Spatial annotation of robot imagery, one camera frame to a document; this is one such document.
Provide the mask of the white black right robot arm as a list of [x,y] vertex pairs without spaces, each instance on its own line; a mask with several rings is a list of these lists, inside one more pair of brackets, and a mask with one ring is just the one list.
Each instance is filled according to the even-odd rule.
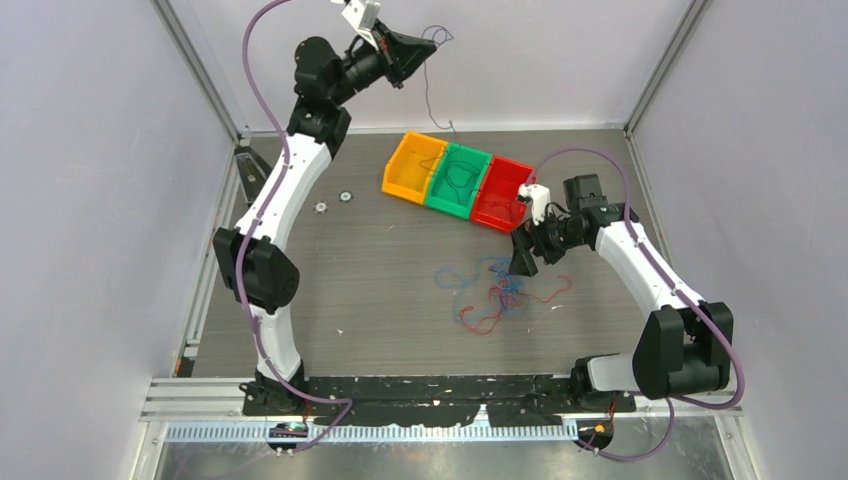
[[663,399],[727,387],[730,309],[705,301],[672,271],[629,205],[607,200],[597,175],[573,177],[563,187],[566,204],[560,206],[544,186],[519,186],[517,199],[531,214],[511,233],[510,274],[534,276],[538,260],[553,265],[568,250],[587,246],[618,274],[646,320],[632,353],[576,361],[570,385],[574,403],[591,411],[611,392]]

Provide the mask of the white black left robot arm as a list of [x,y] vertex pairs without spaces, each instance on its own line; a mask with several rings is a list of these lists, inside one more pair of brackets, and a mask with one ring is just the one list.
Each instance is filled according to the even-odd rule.
[[258,357],[253,380],[239,387],[248,415],[300,413],[318,400],[308,392],[294,341],[291,303],[300,271],[285,250],[312,187],[345,139],[351,122],[345,102],[380,79],[402,88],[438,49],[432,39],[384,25],[373,38],[356,38],[342,55],[319,36],[298,45],[297,99],[280,157],[244,216],[213,236],[222,279],[247,314]]

